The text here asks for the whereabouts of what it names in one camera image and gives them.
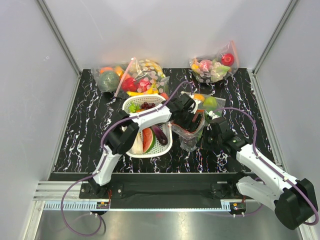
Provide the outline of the zip bag orange slider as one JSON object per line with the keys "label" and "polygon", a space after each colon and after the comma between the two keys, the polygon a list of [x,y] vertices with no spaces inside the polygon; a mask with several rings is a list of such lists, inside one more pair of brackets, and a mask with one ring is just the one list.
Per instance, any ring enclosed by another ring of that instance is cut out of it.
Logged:
{"label": "zip bag orange slider", "polygon": [[179,137],[180,147],[187,151],[193,152],[197,148],[197,143],[202,137],[203,129],[205,125],[205,113],[202,112],[202,121],[198,129],[194,132],[188,132],[179,126],[175,125],[173,121],[171,122],[171,129]]}

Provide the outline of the fake pineapple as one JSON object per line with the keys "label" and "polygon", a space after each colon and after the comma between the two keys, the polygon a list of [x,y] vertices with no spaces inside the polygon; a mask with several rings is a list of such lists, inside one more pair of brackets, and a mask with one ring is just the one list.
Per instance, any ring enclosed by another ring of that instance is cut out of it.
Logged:
{"label": "fake pineapple", "polygon": [[133,102],[129,106],[130,113],[138,113],[141,111],[141,108],[138,104],[134,104]]}

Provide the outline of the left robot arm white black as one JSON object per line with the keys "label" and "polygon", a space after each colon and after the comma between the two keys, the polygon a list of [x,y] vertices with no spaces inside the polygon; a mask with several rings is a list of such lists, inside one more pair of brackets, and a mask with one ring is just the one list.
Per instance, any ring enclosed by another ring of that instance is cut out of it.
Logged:
{"label": "left robot arm white black", "polygon": [[137,134],[142,130],[167,122],[173,122],[187,131],[191,127],[197,128],[201,118],[196,116],[196,107],[197,102],[184,93],[142,112],[126,113],[121,110],[118,121],[107,129],[101,139],[102,155],[88,180],[90,192],[97,198],[103,198],[108,193],[107,184],[118,160],[132,148]]}

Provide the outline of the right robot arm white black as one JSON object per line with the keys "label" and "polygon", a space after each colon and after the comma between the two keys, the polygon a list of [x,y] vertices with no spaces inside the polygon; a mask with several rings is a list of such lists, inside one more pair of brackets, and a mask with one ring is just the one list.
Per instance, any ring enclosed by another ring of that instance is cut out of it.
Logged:
{"label": "right robot arm white black", "polygon": [[228,195],[250,197],[271,209],[277,219],[288,229],[302,224],[317,225],[320,217],[314,185],[306,178],[298,179],[269,160],[256,148],[256,141],[235,134],[227,120],[215,111],[209,115],[208,125],[202,134],[201,147],[217,147],[239,163],[252,170],[260,182],[240,172],[229,181]]}

